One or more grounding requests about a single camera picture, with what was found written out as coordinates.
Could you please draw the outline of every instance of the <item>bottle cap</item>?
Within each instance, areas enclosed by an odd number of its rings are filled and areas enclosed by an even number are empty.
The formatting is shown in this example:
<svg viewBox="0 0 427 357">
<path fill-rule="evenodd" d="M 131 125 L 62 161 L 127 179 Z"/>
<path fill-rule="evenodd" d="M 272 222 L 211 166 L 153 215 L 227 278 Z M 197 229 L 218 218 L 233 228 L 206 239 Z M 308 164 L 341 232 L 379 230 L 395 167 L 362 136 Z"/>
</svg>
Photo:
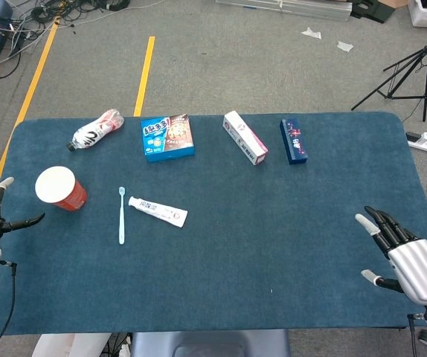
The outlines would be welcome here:
<svg viewBox="0 0 427 357">
<path fill-rule="evenodd" d="M 70 150 L 70 151 L 75 151 L 76 150 L 76 148 L 74 147 L 74 145 L 72 143 L 67 143 L 66 147 L 68 147 L 68 150 Z"/>
</svg>

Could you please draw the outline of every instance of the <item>paper scrap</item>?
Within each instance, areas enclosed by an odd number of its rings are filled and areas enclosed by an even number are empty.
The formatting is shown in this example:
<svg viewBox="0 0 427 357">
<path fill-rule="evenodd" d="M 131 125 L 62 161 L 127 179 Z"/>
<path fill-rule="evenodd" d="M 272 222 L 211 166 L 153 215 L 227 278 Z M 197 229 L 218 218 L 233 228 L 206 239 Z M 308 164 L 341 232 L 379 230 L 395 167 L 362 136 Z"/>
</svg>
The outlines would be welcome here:
<svg viewBox="0 0 427 357">
<path fill-rule="evenodd" d="M 313 37 L 315 39 L 321 39 L 321 32 L 314 32 L 311 28 L 308 28 L 306 31 L 302 32 L 303 35 Z"/>
<path fill-rule="evenodd" d="M 350 45 L 349 43 L 338 41 L 338 48 L 342 49 L 344 52 L 349 52 L 353 49 L 354 46 Z"/>
</svg>

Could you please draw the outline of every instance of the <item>table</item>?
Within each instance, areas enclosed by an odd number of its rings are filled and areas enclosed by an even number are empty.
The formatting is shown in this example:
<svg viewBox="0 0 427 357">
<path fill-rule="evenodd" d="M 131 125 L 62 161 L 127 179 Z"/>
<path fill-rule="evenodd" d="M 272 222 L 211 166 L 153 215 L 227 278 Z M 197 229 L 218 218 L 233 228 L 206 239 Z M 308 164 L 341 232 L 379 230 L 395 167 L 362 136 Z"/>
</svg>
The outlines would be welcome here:
<svg viewBox="0 0 427 357">
<path fill-rule="evenodd" d="M 196 154 L 157 163 L 143 155 L 138 118 L 76 152 L 65 144 L 88 119 L 18 126 L 4 171 L 16 181 L 2 213 L 46 217 L 1 241 L 4 259 L 19 264 L 7 333 L 406 325 L 405 315 L 421 308 L 360 275 L 393 273 L 354 220 L 371 205 L 427 237 L 427 201 L 399 119 L 383 112 L 243 117 L 269 148 L 257 167 L 221 115 L 191 115 Z M 291 117 L 304 134 L 305 164 L 288 165 L 279 123 Z M 36 198 L 37 176 L 54 165 L 71 168 L 88 191 L 81 210 Z M 126 198 L 188 210 L 184 227 L 126 206 L 119 245 L 121 185 Z M 10 294 L 2 269 L 0 321 Z"/>
</svg>

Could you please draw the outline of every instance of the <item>power strip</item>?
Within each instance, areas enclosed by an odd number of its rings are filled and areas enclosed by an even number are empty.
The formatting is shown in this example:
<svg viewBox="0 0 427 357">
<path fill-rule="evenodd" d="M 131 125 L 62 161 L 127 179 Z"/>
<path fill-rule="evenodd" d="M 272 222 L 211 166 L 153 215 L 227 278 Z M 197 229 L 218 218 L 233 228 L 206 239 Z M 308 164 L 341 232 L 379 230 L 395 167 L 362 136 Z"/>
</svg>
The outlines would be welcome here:
<svg viewBox="0 0 427 357">
<path fill-rule="evenodd" d="M 415 149 L 427 152 L 427 132 L 416 134 L 415 132 L 406 132 L 408 145 Z"/>
</svg>

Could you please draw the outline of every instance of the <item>yellow floor line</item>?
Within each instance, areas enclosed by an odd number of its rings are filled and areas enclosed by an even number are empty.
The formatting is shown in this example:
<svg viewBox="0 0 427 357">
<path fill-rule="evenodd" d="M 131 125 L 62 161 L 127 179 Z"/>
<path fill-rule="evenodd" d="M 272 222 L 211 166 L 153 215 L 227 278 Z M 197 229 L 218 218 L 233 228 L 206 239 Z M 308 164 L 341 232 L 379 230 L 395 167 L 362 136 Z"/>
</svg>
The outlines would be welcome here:
<svg viewBox="0 0 427 357">
<path fill-rule="evenodd" d="M 144 95 L 146 94 L 147 78 L 149 76 L 149 68 L 151 66 L 151 59 L 153 58 L 155 37 L 150 36 L 147 43 L 146 57 L 144 58 L 144 66 L 142 68 L 141 81 L 139 82 L 138 98 L 134 107 L 135 117 L 140 117 L 142 112 L 142 105 L 144 103 Z"/>
<path fill-rule="evenodd" d="M 51 44 L 55 38 L 55 33 L 57 33 L 58 25 L 55 22 L 50 29 L 50 33 L 48 34 L 47 42 L 45 43 L 45 47 L 43 48 L 42 56 L 40 57 L 40 61 L 38 61 L 38 66 L 36 67 L 35 73 L 33 74 L 32 81 L 30 86 L 28 87 L 27 94 L 25 95 L 25 99 L 23 101 L 22 107 L 19 112 L 19 116 L 15 121 L 12 132 L 10 133 L 10 137 L 8 138 L 7 145 L 5 145 L 4 153 L 0 159 L 0 177 L 2 175 L 2 171 L 4 170 L 5 160 L 7 159 L 7 151 L 10 144 L 10 140 L 12 140 L 13 131 L 24 119 L 25 115 L 28 112 L 28 107 L 30 106 L 30 102 L 32 101 L 33 93 L 35 93 L 36 86 L 38 85 L 38 81 L 42 76 L 43 67 L 45 66 L 45 62 L 47 60 L 48 54 L 50 53 Z"/>
</svg>

